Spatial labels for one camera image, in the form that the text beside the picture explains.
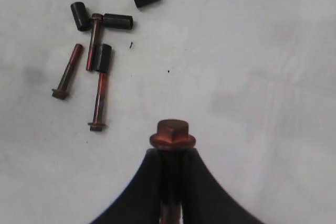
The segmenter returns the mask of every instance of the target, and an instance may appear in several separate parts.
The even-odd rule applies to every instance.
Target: bolt head
[[[59,89],[52,89],[52,96],[59,99],[59,100],[65,100],[65,98],[68,96],[68,93]]]
[[[93,13],[91,19],[99,22],[103,21],[104,16],[99,13]]]
[[[105,128],[104,123],[88,123],[90,125],[90,131],[101,132]]]
[[[196,139],[189,135],[189,125],[185,121],[168,119],[157,125],[157,133],[150,137],[150,143],[163,150],[192,148]]]

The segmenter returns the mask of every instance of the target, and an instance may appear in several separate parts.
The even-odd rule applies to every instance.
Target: bolt
[[[75,71],[75,67],[81,56],[82,51],[83,51],[83,46],[81,44],[76,44],[74,47],[74,50],[72,51],[67,67],[65,68],[62,79],[58,85],[58,88],[53,89],[52,91],[53,97],[64,100],[68,96],[67,89],[69,86],[69,82]]]
[[[185,150],[194,147],[196,139],[189,135],[185,121],[168,119],[157,126],[150,143],[159,149],[162,162],[160,224],[180,224],[183,158]]]
[[[166,151],[177,151],[192,148],[196,139],[189,135],[189,125],[185,121],[167,119],[157,125],[157,133],[150,137],[155,148]]]
[[[88,61],[86,64],[86,70],[92,71],[93,70],[93,63],[94,63],[94,56],[96,47],[99,43],[99,37],[100,37],[100,28],[103,22],[103,15],[98,13],[92,14],[92,21],[93,21],[93,29],[91,32],[91,41],[90,41],[90,47],[89,47],[89,54],[88,54]]]
[[[107,44],[97,47],[97,67],[99,72],[98,91],[96,97],[95,114],[93,115],[93,122],[89,123],[90,131],[102,131],[105,127],[103,123],[104,101],[106,96],[106,89],[108,84],[108,72],[111,61],[112,48]]]
[[[106,96],[106,87],[108,82],[107,73],[99,73],[98,91],[96,96],[95,113],[93,115],[90,131],[102,131],[105,127],[103,123],[104,101]]]

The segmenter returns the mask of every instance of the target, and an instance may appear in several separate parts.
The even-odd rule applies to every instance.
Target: copper-colored bolt
[[[71,77],[75,71],[76,64],[81,56],[82,51],[83,51],[83,46],[81,44],[76,44],[74,47],[74,50],[72,51],[68,65],[65,68],[62,79],[58,85],[58,88],[53,89],[52,91],[53,97],[64,100],[68,96],[67,89],[68,89]]]
[[[185,121],[167,119],[157,125],[157,133],[150,137],[155,148],[166,151],[178,151],[192,148],[196,139],[189,135],[189,125]]]
[[[185,121],[168,119],[157,126],[150,143],[159,149],[162,159],[160,224],[180,224],[184,150],[194,147],[196,139],[189,135]]]
[[[91,32],[91,41],[89,47],[89,54],[88,54],[88,61],[86,64],[86,70],[92,71],[93,70],[93,63],[94,63],[94,56],[96,47],[99,44],[99,37],[100,37],[100,28],[103,22],[103,15],[98,13],[92,14],[92,21],[93,21],[93,29]]]
[[[95,114],[93,115],[90,131],[102,131],[105,127],[103,122],[104,101],[106,96],[106,88],[108,82],[107,73],[99,73],[98,91],[96,96]]]

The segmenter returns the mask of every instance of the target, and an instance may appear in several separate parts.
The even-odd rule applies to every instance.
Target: black holder
[[[184,224],[262,224],[221,188],[196,149],[179,154],[178,189],[165,179],[170,175],[164,155],[164,151],[149,149],[128,187],[91,224],[158,224],[163,198],[172,193],[173,200],[181,200]]]

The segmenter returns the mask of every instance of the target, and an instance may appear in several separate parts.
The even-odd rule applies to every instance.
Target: white table
[[[70,4],[133,15],[107,124]],[[0,0],[0,222],[87,224],[137,171],[161,119],[187,120],[221,185],[266,224],[336,222],[336,0]],[[71,97],[51,97],[75,43]]]

